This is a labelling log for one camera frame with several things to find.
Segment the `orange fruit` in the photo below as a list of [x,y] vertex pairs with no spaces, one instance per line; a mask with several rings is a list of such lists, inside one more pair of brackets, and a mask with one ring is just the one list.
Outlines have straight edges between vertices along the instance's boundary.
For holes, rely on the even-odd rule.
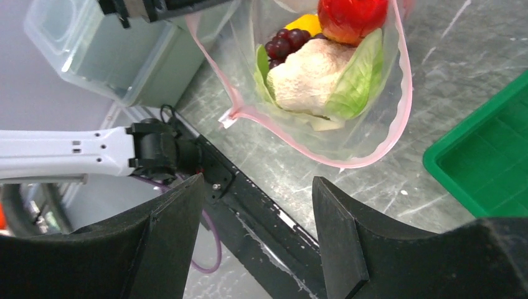
[[306,30],[311,36],[322,33],[321,25],[317,14],[305,14],[297,18],[295,21],[287,24],[285,29],[301,29]]

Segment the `red orange mango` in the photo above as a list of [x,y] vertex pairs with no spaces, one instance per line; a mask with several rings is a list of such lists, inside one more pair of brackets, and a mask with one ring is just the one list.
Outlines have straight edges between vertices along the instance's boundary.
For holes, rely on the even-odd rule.
[[386,20],[388,0],[320,0],[318,19],[330,40],[357,46]]

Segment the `white green cabbage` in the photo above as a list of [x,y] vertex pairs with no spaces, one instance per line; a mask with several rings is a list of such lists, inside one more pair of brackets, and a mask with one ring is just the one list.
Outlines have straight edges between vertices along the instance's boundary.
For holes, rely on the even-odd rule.
[[384,87],[382,39],[381,29],[358,47],[312,39],[273,69],[259,45],[254,75],[258,92],[265,101],[310,123],[314,131],[340,129]]

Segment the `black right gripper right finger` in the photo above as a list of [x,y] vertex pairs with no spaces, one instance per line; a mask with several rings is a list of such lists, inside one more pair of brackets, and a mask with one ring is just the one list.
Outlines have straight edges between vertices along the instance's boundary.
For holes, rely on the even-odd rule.
[[329,298],[526,298],[527,219],[488,217],[436,234],[313,179]]

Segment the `dark red grape bunch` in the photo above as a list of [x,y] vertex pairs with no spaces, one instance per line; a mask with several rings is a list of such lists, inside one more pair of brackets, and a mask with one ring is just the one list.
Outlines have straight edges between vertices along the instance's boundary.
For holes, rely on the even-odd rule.
[[285,62],[287,56],[300,50],[308,41],[312,39],[327,39],[322,33],[314,36],[303,29],[281,29],[265,45],[265,52],[268,56],[269,69]]

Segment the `clear zip top bag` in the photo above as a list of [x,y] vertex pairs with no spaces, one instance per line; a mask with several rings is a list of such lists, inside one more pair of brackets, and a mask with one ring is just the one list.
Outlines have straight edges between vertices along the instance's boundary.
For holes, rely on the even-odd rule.
[[354,169],[382,158],[407,125],[412,6],[385,1],[357,46],[326,39],[317,1],[229,1],[185,20],[231,101],[224,128],[248,119],[319,163]]

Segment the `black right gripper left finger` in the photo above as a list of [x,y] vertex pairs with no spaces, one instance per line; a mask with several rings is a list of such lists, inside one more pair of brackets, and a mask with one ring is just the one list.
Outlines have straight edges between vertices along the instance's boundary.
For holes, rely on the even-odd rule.
[[182,298],[205,200],[191,176],[71,234],[1,237],[2,298]]

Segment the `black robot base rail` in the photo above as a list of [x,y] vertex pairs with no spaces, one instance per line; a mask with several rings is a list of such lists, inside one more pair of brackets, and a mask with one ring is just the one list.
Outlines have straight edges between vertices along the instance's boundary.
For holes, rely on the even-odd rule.
[[177,139],[200,149],[198,165],[206,186],[205,211],[219,237],[272,298],[326,298],[317,241],[209,140],[185,123],[170,105],[162,121]]

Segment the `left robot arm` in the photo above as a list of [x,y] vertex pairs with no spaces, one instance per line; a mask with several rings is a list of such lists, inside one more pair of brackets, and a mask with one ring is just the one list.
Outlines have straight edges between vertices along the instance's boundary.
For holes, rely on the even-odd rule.
[[[172,109],[238,1],[32,1],[24,29],[66,82],[125,107]],[[166,180],[202,151],[176,116],[93,131],[1,132],[1,182],[88,174]]]

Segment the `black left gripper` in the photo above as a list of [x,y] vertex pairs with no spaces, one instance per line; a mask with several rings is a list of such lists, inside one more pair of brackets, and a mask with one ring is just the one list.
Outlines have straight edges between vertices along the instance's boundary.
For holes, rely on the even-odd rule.
[[130,28],[130,19],[148,23],[200,12],[227,0],[98,0],[104,15],[116,15],[123,28]]

